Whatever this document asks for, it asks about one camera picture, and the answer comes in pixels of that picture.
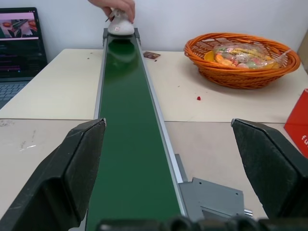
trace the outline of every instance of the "table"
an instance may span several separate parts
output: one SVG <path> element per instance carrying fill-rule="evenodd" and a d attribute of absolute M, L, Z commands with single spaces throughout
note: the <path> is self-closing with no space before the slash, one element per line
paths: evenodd
<path fill-rule="evenodd" d="M 67 132 L 77 124 L 93 119 L 101 52 L 64 50 L 0 110 L 0 118 L 3 118 L 0 121 L 0 148 L 5 150 L 0 155 L 0 183 L 3 183 L 6 189 L 0 192 L 0 218 L 35 167 L 61 143 Z M 199 76 L 194 76 L 197 78 L 193 80 L 191 75 L 194 75 L 194 66 L 182 52 L 160 52 L 160 54 L 162 54 L 160 60 L 157 62 L 147 60 L 147 64 L 167 121 L 166 126 L 173 149 L 175 153 L 180 154 L 189 179 L 198 177 L 243 190 L 246 208 L 253 210 L 255 218 L 264 217 L 264 210 L 243 172 L 230 127 L 230 118 L 243 118 L 241 117 L 243 114 L 234 113 L 240 112 L 239 104 L 236 103 L 235 107 L 228 108 L 228 112 L 233 111 L 233 113 L 217 119 L 213 117 L 221 114 L 226 104 L 222 100 L 228 97 L 232 98 L 227 101 L 230 104 L 236 102 L 236 99 L 252 94 L 253 97 L 241 101 L 242 106 L 243 103 L 249 105 L 255 102 L 253 106 L 260 108 L 263 104 L 258 103 L 256 98 L 267 102 L 271 100 L 272 94 L 266 92 L 267 90 L 230 90 L 213 85 Z M 186 66 L 191 72 L 180 73 L 182 72 L 178 69 L 180 66 Z M 299 97 L 302 88 L 308 86 L 308 77 L 303 74 L 302 67 L 285 81 L 278 80 L 277 85 L 269 86 L 270 90 L 279 86 L 285 88 L 286 84 L 291 84 L 292 78 L 297 81 L 290 87 L 292 90 L 285 91 L 286 96 L 283 96 L 288 104 L 288 110 L 295 98 Z M 206 99 L 205 89 L 211 91 L 209 99 L 204 102 L 197 101 L 196 95 L 199 94 L 205 94 L 202 95 L 202 99 Z M 200 107 L 198 104 L 204 106 L 209 100 L 213 101 L 211 107 Z M 278 101 L 276 95 L 272 102 Z M 202 116 L 203 112 L 212 109 L 213 113 Z M 256 118 L 255 111 L 250 114 L 248 112 L 249 110 L 244 110 L 244 118 L 252 118 L 251 120 Z M 277 123 L 281 123 L 286 114 L 285 108 L 282 112 L 278 110 L 277 113 L 271 110 L 261 122 L 275 122 L 276 124 L 270 125 L 284 132 L 282 124 Z"/>

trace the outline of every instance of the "laptop keyboard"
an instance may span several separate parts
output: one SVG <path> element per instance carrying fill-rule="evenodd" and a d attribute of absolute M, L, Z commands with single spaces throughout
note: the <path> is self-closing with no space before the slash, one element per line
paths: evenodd
<path fill-rule="evenodd" d="M 0 101 L 10 100 L 13 98 L 26 84 L 6 84 L 0 85 Z"/>

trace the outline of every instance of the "plastic bag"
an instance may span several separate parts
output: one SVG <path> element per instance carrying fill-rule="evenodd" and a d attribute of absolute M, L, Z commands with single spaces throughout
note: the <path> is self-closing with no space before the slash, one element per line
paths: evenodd
<path fill-rule="evenodd" d="M 286 54 L 290 51 L 277 58 L 271 58 L 258 46 L 243 43 L 216 46 L 213 50 L 217 63 L 248 69 L 277 69 L 286 62 Z"/>

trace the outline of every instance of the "laptop screen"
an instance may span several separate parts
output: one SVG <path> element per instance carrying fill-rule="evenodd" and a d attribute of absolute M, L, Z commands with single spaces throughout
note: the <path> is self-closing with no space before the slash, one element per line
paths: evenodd
<path fill-rule="evenodd" d="M 37 9 L 0 9 L 0 78 L 35 77 L 46 65 Z"/>

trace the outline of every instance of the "hand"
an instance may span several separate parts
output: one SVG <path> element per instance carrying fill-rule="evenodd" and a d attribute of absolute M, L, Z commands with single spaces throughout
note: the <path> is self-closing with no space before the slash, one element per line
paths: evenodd
<path fill-rule="evenodd" d="M 125 11 L 128 19 L 133 23 L 135 19 L 135 2 L 134 0 L 89 0 L 93 5 L 102 8 L 104 13 L 109 17 L 112 10 L 120 9 Z"/>

